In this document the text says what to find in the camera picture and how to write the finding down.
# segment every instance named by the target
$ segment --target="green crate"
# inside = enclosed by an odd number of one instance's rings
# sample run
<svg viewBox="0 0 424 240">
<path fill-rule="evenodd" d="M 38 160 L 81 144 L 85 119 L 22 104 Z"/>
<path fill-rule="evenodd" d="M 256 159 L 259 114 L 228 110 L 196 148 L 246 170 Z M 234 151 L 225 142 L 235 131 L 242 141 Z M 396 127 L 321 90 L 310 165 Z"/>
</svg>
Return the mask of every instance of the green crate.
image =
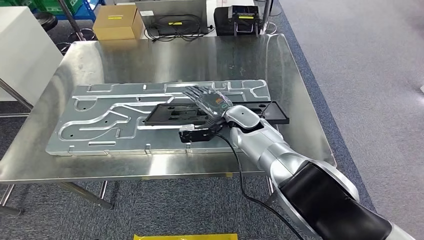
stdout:
<svg viewBox="0 0 424 240">
<path fill-rule="evenodd" d="M 53 15 L 63 15 L 61 5 L 56 0 L 35 0 L 37 8 L 43 12 L 49 12 Z M 71 14 L 75 14 L 78 9 L 83 5 L 83 0 L 65 0 Z"/>
<path fill-rule="evenodd" d="M 3 0 L 3 3 L 6 6 L 20 6 L 21 2 L 19 0 Z"/>
<path fill-rule="evenodd" d="M 10 6 L 13 6 L 10 2 L 0 0 L 0 7 L 10 7 Z"/>
</svg>

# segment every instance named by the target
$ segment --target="cardboard box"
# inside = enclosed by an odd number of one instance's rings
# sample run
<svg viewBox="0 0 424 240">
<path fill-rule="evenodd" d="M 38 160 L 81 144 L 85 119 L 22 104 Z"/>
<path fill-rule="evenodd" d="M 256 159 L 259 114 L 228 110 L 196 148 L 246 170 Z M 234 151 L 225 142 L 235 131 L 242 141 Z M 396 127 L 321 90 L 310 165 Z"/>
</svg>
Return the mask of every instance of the cardboard box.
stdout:
<svg viewBox="0 0 424 240">
<path fill-rule="evenodd" d="M 98 40 L 140 39 L 144 24 L 135 5 L 104 5 L 93 30 Z"/>
</svg>

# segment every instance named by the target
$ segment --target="robotic arm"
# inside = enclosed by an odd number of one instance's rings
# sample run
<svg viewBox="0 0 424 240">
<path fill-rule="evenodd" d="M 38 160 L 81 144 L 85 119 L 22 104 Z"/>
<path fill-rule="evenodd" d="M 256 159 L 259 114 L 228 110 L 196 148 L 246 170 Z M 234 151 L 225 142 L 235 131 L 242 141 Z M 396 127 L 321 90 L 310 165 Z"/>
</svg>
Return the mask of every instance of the robotic arm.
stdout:
<svg viewBox="0 0 424 240">
<path fill-rule="evenodd" d="M 206 125 L 181 128 L 181 139 L 228 124 L 233 145 L 271 178 L 279 205 L 303 232 L 323 240 L 414 240 L 362 206 L 357 188 L 335 167 L 291 149 L 277 130 L 247 107 L 233 105 L 207 87 L 190 86 L 184 94 L 210 118 Z"/>
</svg>

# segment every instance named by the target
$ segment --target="black clip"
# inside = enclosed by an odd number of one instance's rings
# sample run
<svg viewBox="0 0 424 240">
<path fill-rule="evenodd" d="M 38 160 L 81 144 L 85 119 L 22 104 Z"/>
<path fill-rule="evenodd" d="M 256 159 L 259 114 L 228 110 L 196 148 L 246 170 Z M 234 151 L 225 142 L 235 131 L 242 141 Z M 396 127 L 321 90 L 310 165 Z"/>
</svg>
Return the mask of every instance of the black clip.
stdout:
<svg viewBox="0 0 424 240">
<path fill-rule="evenodd" d="M 208 142 L 223 128 L 223 124 L 207 128 L 195 128 L 193 124 L 182 126 L 179 129 L 179 139 L 182 143 Z"/>
</svg>

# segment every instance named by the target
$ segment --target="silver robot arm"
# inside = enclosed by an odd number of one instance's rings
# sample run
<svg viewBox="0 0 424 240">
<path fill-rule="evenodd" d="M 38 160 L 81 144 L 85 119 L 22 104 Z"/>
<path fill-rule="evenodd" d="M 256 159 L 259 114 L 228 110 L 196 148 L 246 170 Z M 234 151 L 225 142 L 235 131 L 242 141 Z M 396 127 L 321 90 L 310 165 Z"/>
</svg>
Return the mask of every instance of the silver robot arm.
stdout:
<svg viewBox="0 0 424 240">
<path fill-rule="evenodd" d="M 324 240 L 414 240 L 397 225 L 359 204 L 354 184 L 332 165 L 303 156 L 265 119 L 235 105 L 231 141 L 271 178 L 279 205 L 307 234 Z"/>
</svg>

